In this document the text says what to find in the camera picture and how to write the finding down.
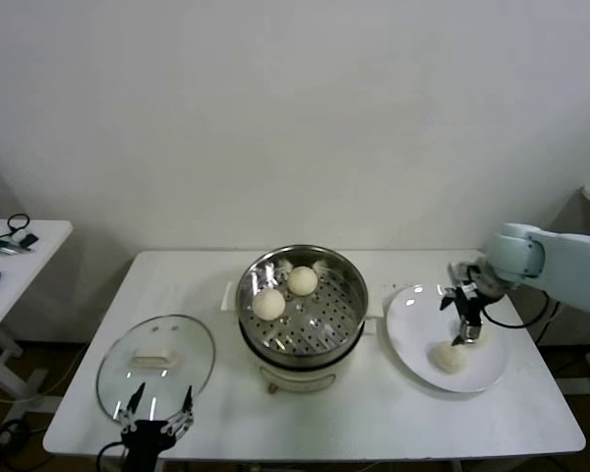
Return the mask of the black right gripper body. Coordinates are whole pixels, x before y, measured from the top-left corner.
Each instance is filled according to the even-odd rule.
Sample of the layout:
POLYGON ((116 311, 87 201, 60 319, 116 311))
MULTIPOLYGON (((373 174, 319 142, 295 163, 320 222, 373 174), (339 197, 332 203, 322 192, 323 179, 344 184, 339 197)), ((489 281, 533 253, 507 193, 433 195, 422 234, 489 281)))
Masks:
POLYGON ((454 304, 458 315, 468 325, 480 325, 482 323, 481 314, 483 304, 480 296, 475 290, 465 290, 462 287, 454 289, 454 304))

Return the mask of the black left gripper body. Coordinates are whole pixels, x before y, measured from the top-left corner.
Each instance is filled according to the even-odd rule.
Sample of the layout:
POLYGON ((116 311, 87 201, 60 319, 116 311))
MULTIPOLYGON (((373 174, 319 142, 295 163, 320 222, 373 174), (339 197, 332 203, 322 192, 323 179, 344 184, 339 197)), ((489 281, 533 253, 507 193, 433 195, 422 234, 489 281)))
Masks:
POLYGON ((135 430, 121 434, 127 449, 122 470, 128 472, 152 472, 158 456, 175 445, 175 436, 168 422, 138 420, 135 430))

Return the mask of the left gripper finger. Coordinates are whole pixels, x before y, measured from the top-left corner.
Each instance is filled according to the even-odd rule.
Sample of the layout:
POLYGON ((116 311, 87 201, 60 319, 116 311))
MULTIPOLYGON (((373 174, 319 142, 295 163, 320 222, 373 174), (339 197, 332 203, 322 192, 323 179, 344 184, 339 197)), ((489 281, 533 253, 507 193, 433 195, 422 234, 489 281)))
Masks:
POLYGON ((135 414, 141 402, 146 383, 142 382, 138 389, 131 395, 126 407, 118 411, 116 417, 122 428, 135 428, 135 414))
POLYGON ((190 385, 185 394, 181 410, 172 415, 160 431, 166 436, 184 436, 193 424, 193 387, 190 385))

